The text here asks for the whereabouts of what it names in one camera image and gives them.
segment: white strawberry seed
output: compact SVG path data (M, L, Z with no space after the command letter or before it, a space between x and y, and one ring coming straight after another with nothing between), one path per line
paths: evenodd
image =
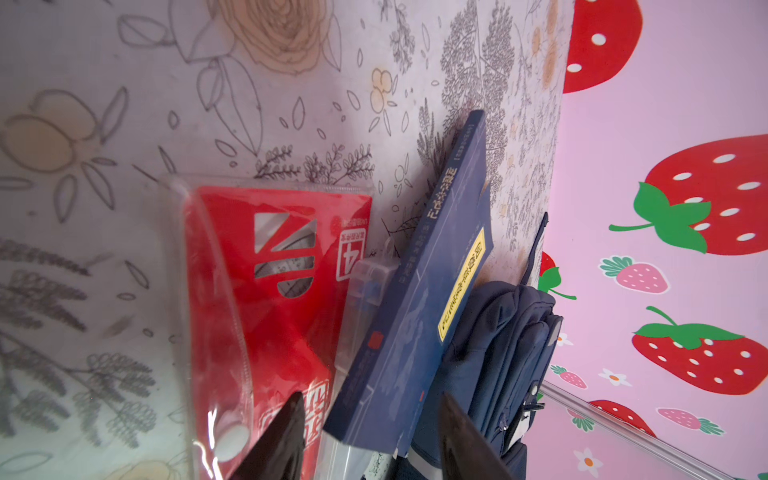
M760 182L746 182L745 184L739 185L737 188L739 190L752 190L754 188L758 188L760 186Z
M734 154L725 154L725 155L720 155L718 158L715 158L712 161L716 164L724 164L726 162L730 162L734 158L736 158L736 155Z

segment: clear plastic case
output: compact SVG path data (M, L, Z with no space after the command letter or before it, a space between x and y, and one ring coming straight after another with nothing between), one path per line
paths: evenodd
M301 391L310 480L369 192L203 176L166 177L164 187L195 478L228 478Z
M336 351L336 377L333 380L332 403L341 390L368 333L389 281L395 275L399 260L385 246L382 257L360 260L349 278L344 317ZM320 451L314 480L359 480L370 463L373 452L344 445L328 433L320 436Z

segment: wall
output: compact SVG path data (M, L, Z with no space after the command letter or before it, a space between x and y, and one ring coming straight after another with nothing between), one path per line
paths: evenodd
M584 67L566 74L545 240L556 266L545 259L540 279L575 299L558 297L552 365L566 372L547 380L617 402L659 439L757 478L768 471L768 3L641 1L637 47L624 38L603 57L626 64L580 84L595 62L584 38L615 23L584 14L602 2L576 2L568 64ZM625 258L634 265L619 273Z

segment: book cover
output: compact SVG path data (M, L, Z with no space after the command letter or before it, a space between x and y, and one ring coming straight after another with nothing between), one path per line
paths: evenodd
M485 113L458 136L324 429L341 442L405 454L423 401L490 253Z

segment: white flower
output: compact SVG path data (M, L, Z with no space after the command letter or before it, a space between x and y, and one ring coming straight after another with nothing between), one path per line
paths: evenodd
M608 381L611 382L613 386L632 386L632 384L627 381L627 376L623 373L613 373L609 369L603 369L603 372L598 373L598 375L604 379L608 379Z
M574 455L578 458L578 465L576 465L576 468L578 468L579 472L586 470L590 472L593 477L598 477L598 468L603 466L603 462L593 457L590 449L584 449L583 452L574 450Z
M558 346L563 346L563 345L573 345L573 343L568 339L567 333L561 333L558 336Z

